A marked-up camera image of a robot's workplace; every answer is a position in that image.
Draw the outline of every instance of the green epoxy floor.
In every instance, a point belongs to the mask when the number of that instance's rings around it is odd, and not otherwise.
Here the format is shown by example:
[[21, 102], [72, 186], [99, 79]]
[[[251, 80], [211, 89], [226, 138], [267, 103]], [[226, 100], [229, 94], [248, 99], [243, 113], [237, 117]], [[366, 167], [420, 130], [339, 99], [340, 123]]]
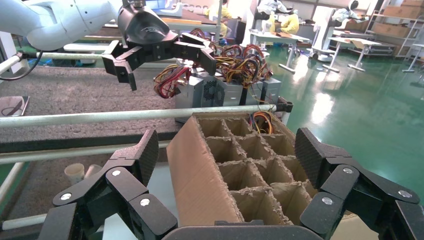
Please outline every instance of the green epoxy floor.
[[292, 132], [308, 127], [321, 142], [345, 148], [369, 171], [424, 199], [424, 88], [411, 85], [419, 73], [402, 72], [409, 62], [370, 57], [360, 72], [348, 68], [359, 55], [347, 51], [336, 59], [340, 73], [327, 73], [301, 55], [293, 75], [277, 66], [287, 61], [284, 50], [269, 53], [274, 77], [283, 82], [281, 96], [294, 103]]

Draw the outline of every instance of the white cylinder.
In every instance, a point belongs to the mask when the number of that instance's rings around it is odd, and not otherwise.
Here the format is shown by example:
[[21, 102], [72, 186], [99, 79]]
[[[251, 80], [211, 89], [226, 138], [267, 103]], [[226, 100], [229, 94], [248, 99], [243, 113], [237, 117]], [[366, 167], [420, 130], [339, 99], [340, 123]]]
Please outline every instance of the white cylinder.
[[13, 65], [19, 63], [21, 61], [21, 58], [14, 55], [11, 58], [7, 59], [6, 61], [0, 63], [0, 74], [6, 72], [8, 69], [10, 69]]
[[64, 172], [71, 185], [77, 184], [84, 179], [84, 165], [81, 163], [67, 166]]
[[102, 170], [102, 167], [97, 164], [92, 164], [88, 167], [87, 173], [85, 174], [84, 178], [89, 178], [90, 176], [100, 172]]

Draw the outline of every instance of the black cable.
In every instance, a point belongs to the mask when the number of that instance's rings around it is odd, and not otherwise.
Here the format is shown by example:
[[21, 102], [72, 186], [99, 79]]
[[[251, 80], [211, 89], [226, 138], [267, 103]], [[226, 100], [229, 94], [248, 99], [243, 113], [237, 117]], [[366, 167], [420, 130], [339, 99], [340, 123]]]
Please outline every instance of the black cable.
[[30, 74], [37, 67], [37, 65], [39, 64], [39, 62], [41, 60], [42, 55], [43, 55], [43, 51], [40, 51], [37, 59], [34, 62], [34, 65], [32, 65], [32, 67], [28, 71], [26, 71], [24, 74], [22, 74], [20, 76], [10, 77], [10, 78], [0, 77], [0, 80], [3, 80], [3, 81], [16, 81], [16, 80], [19, 80], [21, 78], [26, 77], [28, 74]]

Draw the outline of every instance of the box compartment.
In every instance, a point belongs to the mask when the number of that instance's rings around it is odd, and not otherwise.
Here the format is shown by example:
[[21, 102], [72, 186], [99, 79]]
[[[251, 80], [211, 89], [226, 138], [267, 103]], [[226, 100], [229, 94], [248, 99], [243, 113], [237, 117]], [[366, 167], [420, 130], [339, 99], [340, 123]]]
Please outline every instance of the box compartment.
[[230, 136], [222, 119], [198, 119], [197, 121], [205, 138]]
[[308, 179], [304, 168], [295, 156], [282, 156], [281, 160], [284, 166], [291, 172], [295, 181], [304, 182]]
[[265, 225], [288, 225], [276, 199], [269, 189], [256, 187], [231, 192], [245, 222], [263, 220]]
[[225, 162], [218, 164], [218, 168], [230, 191], [267, 185], [253, 163]]
[[300, 225], [300, 217], [312, 198], [301, 182], [272, 183], [272, 193], [280, 203], [282, 213], [295, 225]]
[[292, 183], [293, 176], [279, 158], [254, 161], [260, 175], [267, 184]]
[[265, 160], [271, 157], [269, 147], [265, 141], [259, 136], [250, 136], [238, 138], [237, 142], [241, 148], [246, 152], [247, 158], [254, 160]]
[[289, 141], [286, 135], [284, 134], [275, 134], [275, 135], [263, 135], [262, 136], [266, 143], [271, 147], [271, 149], [277, 155], [288, 156], [295, 155], [295, 149], [293, 143]]
[[241, 161], [246, 157], [231, 138], [207, 138], [206, 143], [216, 163]]
[[245, 137], [246, 135], [252, 134], [252, 129], [245, 119], [226, 119], [226, 126], [235, 136]]

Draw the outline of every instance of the white metal rail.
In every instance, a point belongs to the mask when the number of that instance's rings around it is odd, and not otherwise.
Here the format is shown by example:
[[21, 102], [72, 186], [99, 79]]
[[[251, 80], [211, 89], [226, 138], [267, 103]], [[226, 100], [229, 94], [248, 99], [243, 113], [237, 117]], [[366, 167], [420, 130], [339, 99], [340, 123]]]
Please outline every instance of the white metal rail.
[[220, 107], [158, 109], [158, 110], [140, 110], [140, 111], [92, 112], [92, 113], [41, 115], [41, 116], [17, 116], [17, 117], [4, 117], [0, 119], [0, 128], [92, 124], [92, 123], [131, 121], [131, 120], [173, 119], [173, 118], [190, 117], [194, 113], [227, 113], [227, 112], [254, 113], [258, 111], [275, 112], [276, 110], [277, 110], [276, 105], [264, 104], [264, 105], [251, 105], [251, 106], [220, 106]]

